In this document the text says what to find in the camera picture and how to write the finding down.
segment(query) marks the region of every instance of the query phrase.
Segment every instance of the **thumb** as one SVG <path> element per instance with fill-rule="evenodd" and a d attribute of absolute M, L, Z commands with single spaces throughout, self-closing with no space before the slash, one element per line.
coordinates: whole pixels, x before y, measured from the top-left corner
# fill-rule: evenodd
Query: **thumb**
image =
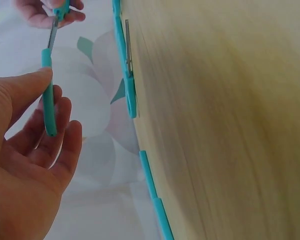
<path fill-rule="evenodd" d="M 52 76 L 52 69 L 45 67 L 21 76 L 0 78 L 0 86 L 11 100 L 12 120 L 40 97 L 52 81 Z"/>
<path fill-rule="evenodd" d="M 49 9 L 55 9 L 62 6 L 65 0 L 43 0 L 44 5 L 46 5 Z"/>

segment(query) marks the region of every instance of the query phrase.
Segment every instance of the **scissors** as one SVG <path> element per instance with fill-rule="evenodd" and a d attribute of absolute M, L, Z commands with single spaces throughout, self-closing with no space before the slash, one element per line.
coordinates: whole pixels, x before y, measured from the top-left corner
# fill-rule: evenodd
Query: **scissors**
<path fill-rule="evenodd" d="M 66 0 L 61 7 L 53 9 L 53 13 L 55 14 L 49 42 L 47 48 L 43 49 L 41 52 L 41 66 L 52 67 L 51 60 L 51 52 L 54 46 L 54 42 L 56 39 L 56 34 L 58 30 L 59 23 L 64 20 L 66 14 L 70 11 L 70 0 Z M 54 91 L 53 91 L 53 83 L 50 82 L 47 89 L 42 94 L 43 101 L 43 119 L 45 131 L 48 136 L 55 137 L 57 135 L 57 125 L 55 119 L 55 104 L 54 104 Z"/>

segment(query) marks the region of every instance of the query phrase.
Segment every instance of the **wood grain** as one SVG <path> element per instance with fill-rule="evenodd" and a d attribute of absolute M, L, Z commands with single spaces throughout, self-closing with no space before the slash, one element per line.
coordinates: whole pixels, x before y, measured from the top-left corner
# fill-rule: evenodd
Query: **wood grain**
<path fill-rule="evenodd" d="M 300 0 L 123 0 L 176 240 L 300 240 Z"/>

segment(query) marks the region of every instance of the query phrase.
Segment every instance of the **metal blade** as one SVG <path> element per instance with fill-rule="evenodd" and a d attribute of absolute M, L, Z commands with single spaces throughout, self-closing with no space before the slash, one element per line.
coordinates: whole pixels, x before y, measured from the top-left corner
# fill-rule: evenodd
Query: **metal blade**
<path fill-rule="evenodd" d="M 54 47 L 56 34 L 57 34 L 57 30 L 58 30 L 58 25 L 59 25 L 59 19 L 58 19 L 58 16 L 55 16 L 53 23 L 52 23 L 50 38 L 49 38 L 49 42 L 48 42 L 48 49 L 50 49 L 51 52 L 52 52 L 52 48 Z"/>

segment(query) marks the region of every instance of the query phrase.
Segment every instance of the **teal plastic edge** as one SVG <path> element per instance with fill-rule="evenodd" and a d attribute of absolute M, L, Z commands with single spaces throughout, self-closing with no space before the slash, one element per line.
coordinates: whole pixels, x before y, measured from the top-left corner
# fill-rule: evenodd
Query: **teal plastic edge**
<path fill-rule="evenodd" d="M 54 15 L 58 16 L 59 22 L 62 22 L 65 18 L 65 15 L 70 12 L 70 0 L 65 0 L 64 4 L 61 7 L 54 8 Z"/>
<path fill-rule="evenodd" d="M 151 173 L 147 152 L 145 150 L 141 150 L 139 152 L 139 156 L 140 156 L 141 165 L 145 175 L 145 181 L 148 186 L 148 191 L 154 206 L 155 214 L 158 218 L 162 235 L 165 240 L 174 240 L 174 236 L 170 228 L 170 224 L 166 215 L 164 204 L 161 198 L 157 196 L 156 186 Z"/>
<path fill-rule="evenodd" d="M 154 210 L 157 218 L 159 219 L 159 224 L 161 226 L 162 235 L 165 240 L 174 240 L 174 236 L 172 234 L 169 221 L 166 215 L 166 211 L 164 208 L 164 204 L 161 198 L 155 198 L 152 200 L 154 205 Z"/>
<path fill-rule="evenodd" d="M 127 48 L 120 18 L 121 4 L 120 0 L 112 0 L 113 20 L 114 20 L 114 36 L 116 45 L 119 51 L 120 65 L 124 80 L 126 106 L 130 118 L 137 117 L 137 100 L 136 100 L 136 88 L 135 79 L 133 76 L 129 76 L 128 67 L 126 64 Z"/>
<path fill-rule="evenodd" d="M 51 50 L 49 48 L 42 50 L 41 64 L 43 68 L 52 66 Z M 57 135 L 53 87 L 51 81 L 42 94 L 44 126 L 47 135 L 50 137 L 55 137 Z"/>
<path fill-rule="evenodd" d="M 141 165 L 142 165 L 142 168 L 144 171 L 145 181 L 148 186 L 150 197 L 151 197 L 151 199 L 155 199 L 158 197 L 158 195 L 157 195 L 154 180 L 152 178 L 146 151 L 140 151 L 139 156 L 140 156 Z"/>

